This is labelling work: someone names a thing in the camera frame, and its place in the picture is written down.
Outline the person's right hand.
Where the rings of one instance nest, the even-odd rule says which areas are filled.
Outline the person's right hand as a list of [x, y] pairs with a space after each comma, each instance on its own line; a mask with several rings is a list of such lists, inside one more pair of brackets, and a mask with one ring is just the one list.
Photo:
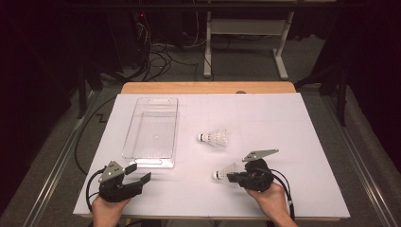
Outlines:
[[247, 189], [246, 192], [257, 202], [261, 211], [271, 217], [288, 213], [284, 189], [277, 183], [272, 183], [264, 192]]

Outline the white metal desk frame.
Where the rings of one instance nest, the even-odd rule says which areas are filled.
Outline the white metal desk frame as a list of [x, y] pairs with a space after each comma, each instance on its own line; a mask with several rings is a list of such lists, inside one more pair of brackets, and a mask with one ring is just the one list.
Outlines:
[[288, 72], [282, 59], [282, 52], [292, 24], [294, 12], [288, 13], [286, 19], [280, 20], [251, 20], [251, 19], [213, 19], [210, 12], [207, 13], [206, 39], [204, 52], [203, 76], [212, 77], [212, 48], [213, 35], [260, 35], [278, 36], [280, 43], [272, 49], [272, 56], [281, 80], [288, 80]]

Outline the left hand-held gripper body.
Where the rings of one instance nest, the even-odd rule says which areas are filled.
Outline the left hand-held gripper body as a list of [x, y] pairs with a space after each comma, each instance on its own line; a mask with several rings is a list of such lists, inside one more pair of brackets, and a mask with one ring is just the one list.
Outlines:
[[120, 202], [131, 199], [142, 193], [143, 185], [138, 182], [123, 184], [124, 167], [111, 160], [101, 174], [99, 182], [99, 196], [108, 202]]

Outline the aluminium floor rail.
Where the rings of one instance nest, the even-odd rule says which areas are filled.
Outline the aluminium floor rail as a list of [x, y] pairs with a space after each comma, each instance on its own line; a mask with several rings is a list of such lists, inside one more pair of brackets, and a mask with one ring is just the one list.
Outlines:
[[67, 136], [62, 140], [62, 147], [53, 149], [50, 154], [39, 158], [37, 166], [49, 166], [49, 171], [41, 181], [37, 180], [42, 187], [35, 196], [35, 201], [29, 209], [23, 227], [37, 227], [73, 153], [73, 146], [78, 142], [78, 135], [83, 132], [83, 125], [88, 120], [88, 113], [93, 109], [98, 97], [99, 92], [96, 91], [91, 91], [88, 96], [83, 97], [87, 107], [83, 113], [78, 113], [73, 118], [72, 126], [66, 130]]
[[351, 162], [354, 166], [355, 172], [357, 173], [361, 184], [370, 200], [371, 205], [375, 209], [375, 212], [383, 225], [383, 227], [401, 227], [398, 224], [392, 214], [390, 207], [386, 203], [383, 193], [375, 182], [373, 175], [370, 173], [368, 167], [364, 163], [362, 157], [359, 154], [359, 149], [357, 148], [355, 142], [353, 141], [351, 134], [348, 129], [340, 123], [335, 104], [329, 96], [323, 96], [323, 102], [328, 111], [330, 112], [332, 118], [334, 119], [337, 128], [346, 144], [348, 153], [350, 155]]

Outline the white table cover sheet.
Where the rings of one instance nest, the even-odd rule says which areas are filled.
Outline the white table cover sheet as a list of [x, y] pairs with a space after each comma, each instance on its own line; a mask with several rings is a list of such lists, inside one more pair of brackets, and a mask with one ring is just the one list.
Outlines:
[[[124, 215], [136, 218], [262, 219], [256, 202], [235, 183], [215, 181], [214, 171], [252, 150], [274, 149], [268, 166], [283, 173], [297, 218], [340, 219], [349, 212], [323, 152], [303, 98], [292, 94], [179, 95], [175, 162], [152, 169], [141, 195]], [[227, 145], [198, 135], [226, 130]]]

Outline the person's left hand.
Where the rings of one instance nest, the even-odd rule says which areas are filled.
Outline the person's left hand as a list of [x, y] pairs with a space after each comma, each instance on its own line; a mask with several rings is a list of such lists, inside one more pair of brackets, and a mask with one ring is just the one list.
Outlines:
[[130, 201], [108, 202], [97, 196], [92, 204], [94, 227], [116, 227], [123, 209]]

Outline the clear plastic tray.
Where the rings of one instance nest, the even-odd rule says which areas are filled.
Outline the clear plastic tray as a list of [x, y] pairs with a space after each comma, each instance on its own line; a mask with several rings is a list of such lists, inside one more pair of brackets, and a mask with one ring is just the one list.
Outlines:
[[137, 99], [122, 157], [142, 168], [172, 168], [178, 122], [176, 97]]

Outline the black stand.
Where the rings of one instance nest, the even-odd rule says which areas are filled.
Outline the black stand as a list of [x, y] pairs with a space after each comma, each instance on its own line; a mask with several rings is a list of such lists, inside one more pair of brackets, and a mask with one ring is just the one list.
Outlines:
[[336, 114], [340, 124], [345, 127], [345, 105], [347, 74], [340, 64], [330, 64], [321, 70], [314, 70], [308, 77], [294, 83], [296, 89], [307, 84], [319, 84], [321, 96], [337, 96]]
[[78, 68], [78, 119], [81, 119], [87, 110], [86, 85], [89, 85], [93, 91], [101, 91], [103, 88], [100, 67], [92, 61], [82, 63]]

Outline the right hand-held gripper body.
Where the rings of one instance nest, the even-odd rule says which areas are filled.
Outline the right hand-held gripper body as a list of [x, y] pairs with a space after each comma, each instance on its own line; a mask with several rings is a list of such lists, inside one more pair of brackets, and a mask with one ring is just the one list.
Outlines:
[[241, 186], [253, 191], [264, 192], [270, 188], [273, 174], [269, 169], [265, 157], [277, 153], [278, 149], [254, 150], [247, 154], [242, 162], [245, 164], [245, 179]]

